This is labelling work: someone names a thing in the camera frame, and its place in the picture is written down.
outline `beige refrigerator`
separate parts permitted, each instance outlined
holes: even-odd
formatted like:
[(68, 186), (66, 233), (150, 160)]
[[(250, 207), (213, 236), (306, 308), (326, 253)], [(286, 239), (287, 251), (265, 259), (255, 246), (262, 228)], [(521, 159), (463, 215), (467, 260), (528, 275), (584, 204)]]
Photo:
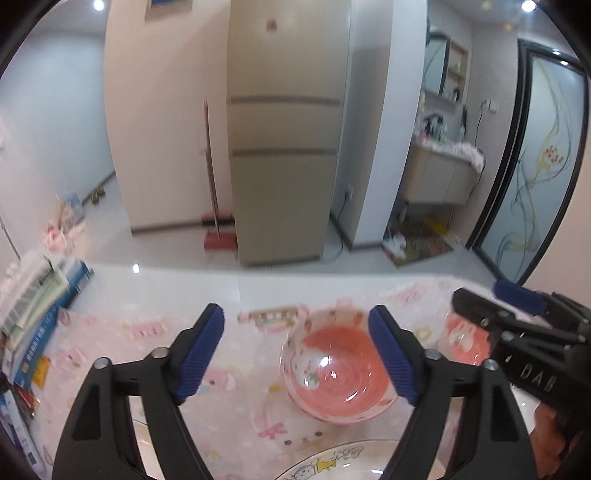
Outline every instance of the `beige refrigerator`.
[(244, 265), (322, 255), (349, 30), (350, 0), (232, 0), (228, 137)]

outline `stack of books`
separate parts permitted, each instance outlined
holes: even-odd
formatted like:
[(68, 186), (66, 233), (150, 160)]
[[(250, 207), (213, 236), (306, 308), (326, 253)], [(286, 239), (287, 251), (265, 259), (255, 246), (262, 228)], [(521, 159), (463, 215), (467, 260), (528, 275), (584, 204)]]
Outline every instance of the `stack of books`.
[(45, 464), (26, 428), (34, 411), (31, 384), (46, 371), (43, 350), (57, 324), (61, 308), (68, 308), (89, 282), (92, 271), (82, 260), (50, 258), (30, 252), (0, 292), (0, 421), (16, 448), (39, 476)]

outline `ceiling light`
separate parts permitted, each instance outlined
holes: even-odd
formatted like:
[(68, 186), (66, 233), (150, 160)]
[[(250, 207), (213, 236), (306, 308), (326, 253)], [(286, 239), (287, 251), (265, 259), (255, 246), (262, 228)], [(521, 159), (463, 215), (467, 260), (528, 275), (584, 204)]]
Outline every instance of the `ceiling light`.
[(525, 11), (525, 12), (533, 12), (535, 10), (536, 4), (534, 2), (534, 0), (525, 0), (525, 2), (523, 2), (521, 4), (521, 8)]

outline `ceiling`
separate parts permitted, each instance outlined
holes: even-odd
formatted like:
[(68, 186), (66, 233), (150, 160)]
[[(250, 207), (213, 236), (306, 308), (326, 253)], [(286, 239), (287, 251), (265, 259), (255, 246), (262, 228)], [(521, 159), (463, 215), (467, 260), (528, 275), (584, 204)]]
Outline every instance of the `ceiling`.
[(94, 0), (61, 0), (41, 19), (35, 30), (65, 30), (104, 37), (110, 0), (103, 0), (105, 9), (95, 10)]
[(526, 13), (521, 9), (523, 0), (443, 0), (463, 17), (474, 22), (493, 24), (519, 24), (540, 15), (540, 9)]

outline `power outlet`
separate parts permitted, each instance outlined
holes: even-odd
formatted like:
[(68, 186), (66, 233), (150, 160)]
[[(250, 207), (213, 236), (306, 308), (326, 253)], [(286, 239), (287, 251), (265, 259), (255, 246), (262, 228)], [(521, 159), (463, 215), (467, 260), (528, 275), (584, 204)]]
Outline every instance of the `power outlet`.
[(350, 202), (353, 199), (353, 186), (348, 183), (345, 185), (345, 198)]
[(491, 100), (488, 103), (488, 111), (490, 113), (497, 113), (499, 111), (499, 102), (495, 102), (494, 100)]

